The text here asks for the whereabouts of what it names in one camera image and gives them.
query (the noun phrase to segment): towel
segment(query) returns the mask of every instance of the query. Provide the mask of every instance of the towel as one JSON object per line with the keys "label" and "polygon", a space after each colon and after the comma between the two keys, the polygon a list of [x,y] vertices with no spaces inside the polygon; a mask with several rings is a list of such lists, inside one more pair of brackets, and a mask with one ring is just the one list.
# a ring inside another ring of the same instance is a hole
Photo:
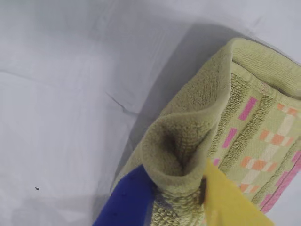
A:
{"label": "towel", "polygon": [[157,185],[152,226],[200,226],[210,158],[267,212],[301,166],[301,67],[241,38],[222,47],[150,125],[114,186],[141,164]]}

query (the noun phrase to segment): white backdrop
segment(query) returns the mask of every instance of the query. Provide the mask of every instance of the white backdrop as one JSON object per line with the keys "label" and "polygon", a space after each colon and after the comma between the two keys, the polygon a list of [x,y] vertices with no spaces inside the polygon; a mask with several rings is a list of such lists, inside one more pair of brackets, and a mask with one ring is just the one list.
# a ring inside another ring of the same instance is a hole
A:
{"label": "white backdrop", "polygon": [[[230,38],[301,62],[300,9],[298,0],[0,0],[0,225],[91,225],[147,126]],[[268,214],[276,225],[300,225],[300,185],[299,174]]]}

